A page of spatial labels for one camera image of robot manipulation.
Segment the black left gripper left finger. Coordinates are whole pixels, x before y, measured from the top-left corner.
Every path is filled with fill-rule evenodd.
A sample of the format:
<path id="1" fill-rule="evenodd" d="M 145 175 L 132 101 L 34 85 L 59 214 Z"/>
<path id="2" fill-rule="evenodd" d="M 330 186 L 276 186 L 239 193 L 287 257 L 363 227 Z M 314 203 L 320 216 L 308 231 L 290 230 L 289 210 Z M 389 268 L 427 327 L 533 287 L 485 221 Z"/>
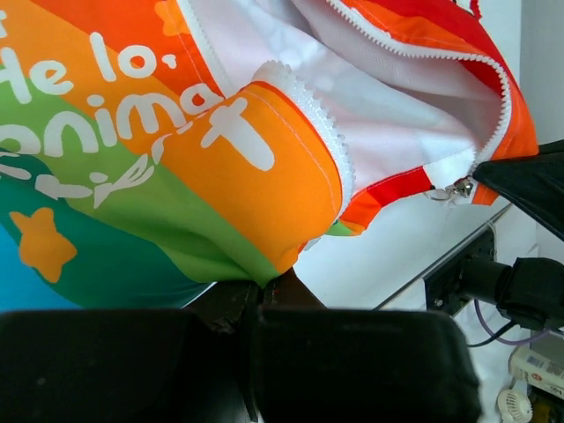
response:
<path id="1" fill-rule="evenodd" d="M 250 422 L 239 330 L 259 289 L 224 283 L 186 308 L 1 316 L 4 422 Z"/>

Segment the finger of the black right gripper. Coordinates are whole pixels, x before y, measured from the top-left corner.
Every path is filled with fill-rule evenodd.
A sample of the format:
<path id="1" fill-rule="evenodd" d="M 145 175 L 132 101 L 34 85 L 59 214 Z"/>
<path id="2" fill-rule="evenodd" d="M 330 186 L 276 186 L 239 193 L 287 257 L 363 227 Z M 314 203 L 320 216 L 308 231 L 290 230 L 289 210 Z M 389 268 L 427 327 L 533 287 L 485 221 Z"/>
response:
<path id="1" fill-rule="evenodd" d="M 562 140 L 541 145 L 535 156 L 481 163 L 472 177 L 563 238 Z"/>

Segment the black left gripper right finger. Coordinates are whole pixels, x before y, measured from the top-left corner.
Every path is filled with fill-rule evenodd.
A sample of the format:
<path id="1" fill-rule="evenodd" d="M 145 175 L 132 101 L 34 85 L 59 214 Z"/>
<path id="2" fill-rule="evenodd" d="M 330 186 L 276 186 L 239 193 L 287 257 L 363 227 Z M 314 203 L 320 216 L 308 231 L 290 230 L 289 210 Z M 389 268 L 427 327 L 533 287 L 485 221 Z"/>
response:
<path id="1" fill-rule="evenodd" d="M 476 422 L 479 379 L 438 312 L 326 308 L 288 272 L 253 287 L 259 422 Z"/>

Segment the rainbow children's zip jacket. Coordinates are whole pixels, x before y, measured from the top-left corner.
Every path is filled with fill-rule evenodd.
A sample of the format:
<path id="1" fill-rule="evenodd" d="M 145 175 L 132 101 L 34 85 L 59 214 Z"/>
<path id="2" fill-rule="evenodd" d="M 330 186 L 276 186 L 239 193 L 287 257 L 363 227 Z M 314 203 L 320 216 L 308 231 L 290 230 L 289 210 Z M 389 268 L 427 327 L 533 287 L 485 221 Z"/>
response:
<path id="1" fill-rule="evenodd" d="M 1 309 L 180 308 L 538 153 L 452 1 L 4 1 Z"/>

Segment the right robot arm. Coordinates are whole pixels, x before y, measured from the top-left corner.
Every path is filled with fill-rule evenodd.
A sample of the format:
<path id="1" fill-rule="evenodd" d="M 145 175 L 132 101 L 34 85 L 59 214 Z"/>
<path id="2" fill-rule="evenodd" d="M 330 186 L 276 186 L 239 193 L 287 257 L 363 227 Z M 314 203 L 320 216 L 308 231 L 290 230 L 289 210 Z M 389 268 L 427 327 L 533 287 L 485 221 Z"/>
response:
<path id="1" fill-rule="evenodd" d="M 557 238 L 563 236 L 563 143 L 541 145 L 523 159 L 491 160 L 473 173 Z M 494 233 L 486 229 L 424 275 L 427 307 L 454 315 L 468 301 L 496 306 L 531 330 L 563 325 L 563 266 L 548 258 L 494 259 Z"/>

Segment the white plastic bottle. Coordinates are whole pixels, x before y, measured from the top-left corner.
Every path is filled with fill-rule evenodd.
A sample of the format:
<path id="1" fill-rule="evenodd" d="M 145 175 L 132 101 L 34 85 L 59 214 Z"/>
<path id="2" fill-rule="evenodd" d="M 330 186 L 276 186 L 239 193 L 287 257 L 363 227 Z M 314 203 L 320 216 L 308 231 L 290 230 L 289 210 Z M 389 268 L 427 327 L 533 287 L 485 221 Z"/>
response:
<path id="1" fill-rule="evenodd" d="M 521 345 L 511 353 L 508 370 L 517 380 L 563 398 L 563 366 L 529 347 Z"/>

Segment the small white fan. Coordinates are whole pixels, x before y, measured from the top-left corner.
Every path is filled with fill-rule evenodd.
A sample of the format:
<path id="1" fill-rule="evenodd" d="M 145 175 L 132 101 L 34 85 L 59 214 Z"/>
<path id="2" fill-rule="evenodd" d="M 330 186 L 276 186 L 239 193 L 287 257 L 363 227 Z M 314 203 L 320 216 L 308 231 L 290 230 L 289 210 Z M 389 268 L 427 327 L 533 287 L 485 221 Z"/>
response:
<path id="1" fill-rule="evenodd" d="M 530 399 L 519 390 L 502 390 L 497 397 L 501 421 L 505 423 L 530 423 L 533 410 Z"/>

